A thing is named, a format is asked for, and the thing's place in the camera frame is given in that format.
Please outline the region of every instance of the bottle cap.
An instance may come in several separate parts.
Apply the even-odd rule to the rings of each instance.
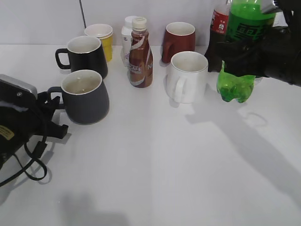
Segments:
[[[137,16],[127,16],[124,19],[124,25],[125,25],[126,28],[132,29],[132,21],[133,21],[134,18],[137,18]]]
[[[146,18],[136,17],[132,21],[132,26],[134,31],[142,32],[146,30]]]

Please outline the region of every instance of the black mug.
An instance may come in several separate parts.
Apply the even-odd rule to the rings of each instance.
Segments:
[[[61,63],[60,53],[68,54],[69,65]],[[84,69],[93,70],[100,73],[103,79],[108,74],[102,43],[96,37],[80,36],[70,40],[67,48],[59,48],[55,52],[55,59],[59,68],[71,69],[71,72]]]
[[[63,104],[71,121],[87,125],[103,119],[109,112],[110,101],[103,79],[98,72],[80,70],[70,73],[62,82],[61,87],[51,87],[51,93],[62,93]]]

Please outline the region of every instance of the brown bottle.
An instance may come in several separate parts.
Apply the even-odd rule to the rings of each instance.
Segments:
[[[146,19],[133,19],[132,47],[129,56],[130,82],[133,86],[145,88],[152,83],[152,53],[149,45],[149,32]]]

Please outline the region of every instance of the dark red mug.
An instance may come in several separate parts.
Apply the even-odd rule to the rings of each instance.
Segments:
[[[196,29],[185,22],[174,22],[166,26],[162,62],[170,63],[174,54],[183,51],[194,51],[196,45]]]

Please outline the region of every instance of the black cable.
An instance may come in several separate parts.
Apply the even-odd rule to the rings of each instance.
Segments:
[[[46,124],[46,121],[45,121],[45,119],[44,119],[44,117],[43,117],[43,113],[41,112],[41,110],[40,110],[37,106],[34,106],[34,107],[31,108],[30,110],[31,110],[31,111],[32,111],[32,112],[33,112],[33,113],[41,120],[41,122],[42,122],[42,126],[43,126],[43,139],[42,139],[41,143],[42,143],[43,145],[41,145],[41,146],[46,147],[47,124]],[[10,178],[8,178],[8,179],[4,180],[3,182],[1,182],[1,183],[0,183],[0,187],[2,187],[2,186],[4,186],[4,185],[8,184],[8,183],[11,182],[11,181],[13,181],[13,180],[16,179],[18,176],[20,176],[22,173],[25,173],[25,174],[28,176],[28,178],[30,178],[31,180],[35,180],[35,181],[42,180],[42,179],[44,179],[44,178],[46,177],[47,172],[48,172],[48,171],[47,171],[46,165],[45,165],[40,159],[38,159],[33,153],[31,153],[31,152],[29,151],[29,149],[28,149],[26,143],[24,144],[24,149],[25,149],[26,153],[29,155],[29,157],[31,157],[30,162],[29,162],[28,164],[26,164],[26,165],[23,167],[22,164],[21,164],[21,162],[20,162],[20,160],[19,160],[19,158],[16,156],[16,154],[13,154],[13,156],[17,159],[17,161],[18,161],[18,163],[19,163],[19,165],[21,166],[22,169],[21,169],[20,171],[18,171],[16,174],[14,174],[13,176],[11,176]],[[31,167],[32,164],[33,164],[34,162],[38,163],[38,164],[43,168],[43,170],[44,170],[44,176],[43,176],[43,177],[41,177],[41,178],[35,178],[35,177],[31,176],[29,173],[26,172],[26,170],[27,170],[29,167]]]
[[[84,14],[84,10],[83,10],[83,5],[81,3],[81,0],[79,0],[79,6],[80,6],[80,10],[81,10],[81,16],[83,17],[83,22],[84,22],[84,27],[86,28],[86,19],[85,19],[85,14]]]

